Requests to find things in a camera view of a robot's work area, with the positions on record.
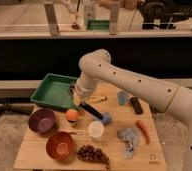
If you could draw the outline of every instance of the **gray cloth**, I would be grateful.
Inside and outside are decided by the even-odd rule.
[[[137,128],[132,127],[118,130],[117,136],[119,139],[126,143],[126,148],[123,151],[124,158],[132,158],[139,144],[139,134]]]

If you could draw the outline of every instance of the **bowl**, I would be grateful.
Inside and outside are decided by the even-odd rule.
[[[55,124],[55,114],[51,109],[42,108],[35,111],[29,119],[29,128],[37,133],[45,133]]]
[[[60,131],[53,134],[47,141],[47,154],[55,160],[64,160],[69,157],[75,149],[75,143],[71,135]]]

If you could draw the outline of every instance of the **bunch of grapes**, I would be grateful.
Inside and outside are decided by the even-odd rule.
[[[78,150],[77,156],[82,161],[106,164],[106,169],[110,169],[109,157],[100,148],[84,145]]]

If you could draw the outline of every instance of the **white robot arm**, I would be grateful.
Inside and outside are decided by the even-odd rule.
[[[70,14],[76,14],[76,9],[71,0],[61,0],[61,3],[67,8]]]
[[[110,54],[103,49],[84,55],[77,80],[76,97],[84,100],[104,80],[141,98],[162,112],[172,114],[189,128],[184,171],[192,171],[192,90],[177,84],[120,69],[110,64]]]

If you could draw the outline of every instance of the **paper cup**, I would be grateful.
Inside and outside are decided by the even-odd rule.
[[[93,121],[88,126],[87,131],[93,141],[100,141],[104,134],[104,125],[99,121]]]

